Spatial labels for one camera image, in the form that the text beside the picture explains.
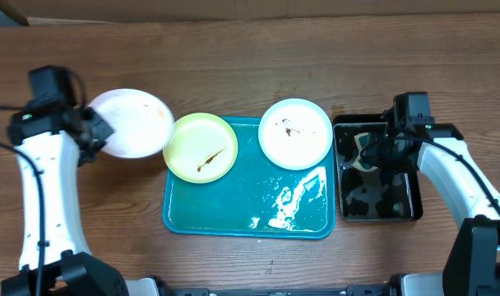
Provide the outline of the white plate with streak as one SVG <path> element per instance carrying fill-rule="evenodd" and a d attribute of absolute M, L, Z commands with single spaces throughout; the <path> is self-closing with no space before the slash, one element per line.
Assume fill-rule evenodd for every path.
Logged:
<path fill-rule="evenodd" d="M 136 159 L 161 152 L 174 134 L 174 116 L 156 96 L 142 90 L 104 92 L 90 107 L 111 126 L 113 134 L 102 151 L 119 158 Z"/>

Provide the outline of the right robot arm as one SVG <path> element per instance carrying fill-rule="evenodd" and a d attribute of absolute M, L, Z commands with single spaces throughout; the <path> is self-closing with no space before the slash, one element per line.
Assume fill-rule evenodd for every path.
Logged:
<path fill-rule="evenodd" d="M 440 193 L 459 229 L 442 272 L 399 277 L 401 295 L 500 295 L 500 193 L 451 124 L 370 132 L 363 163 L 391 173 L 419 171 Z"/>

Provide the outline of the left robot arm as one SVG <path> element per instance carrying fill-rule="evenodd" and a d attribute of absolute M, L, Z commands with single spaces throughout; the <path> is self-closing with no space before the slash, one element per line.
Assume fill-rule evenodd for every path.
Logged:
<path fill-rule="evenodd" d="M 81 225 L 77 170 L 91 162 L 113 129 L 91 108 L 27 107 L 12 116 L 8 150 L 16 154 L 24 203 L 19 273 L 3 295 L 127 295 L 117 269 L 93 257 Z"/>

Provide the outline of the teal yellow sponge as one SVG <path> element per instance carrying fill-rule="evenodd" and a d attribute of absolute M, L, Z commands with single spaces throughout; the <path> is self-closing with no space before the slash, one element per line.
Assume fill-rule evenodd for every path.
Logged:
<path fill-rule="evenodd" d="M 377 170 L 377 166 L 368 164 L 361 157 L 361 153 L 363 152 L 363 149 L 369 143 L 369 133 L 363 132 L 363 133 L 359 133 L 359 134 L 355 135 L 354 136 L 354 143 L 356 145 L 358 154 L 357 154 L 352 166 L 355 169 L 357 169 L 358 171 L 365 172 L 365 173 Z"/>

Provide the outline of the yellow-green plate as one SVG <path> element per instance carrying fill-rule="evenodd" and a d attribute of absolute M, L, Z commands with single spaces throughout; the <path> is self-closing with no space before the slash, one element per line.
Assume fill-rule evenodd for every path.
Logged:
<path fill-rule="evenodd" d="M 223 177 L 237 155 L 234 129 L 210 113 L 191 113 L 177 120 L 173 138 L 163 149 L 168 169 L 190 183 L 209 183 Z"/>

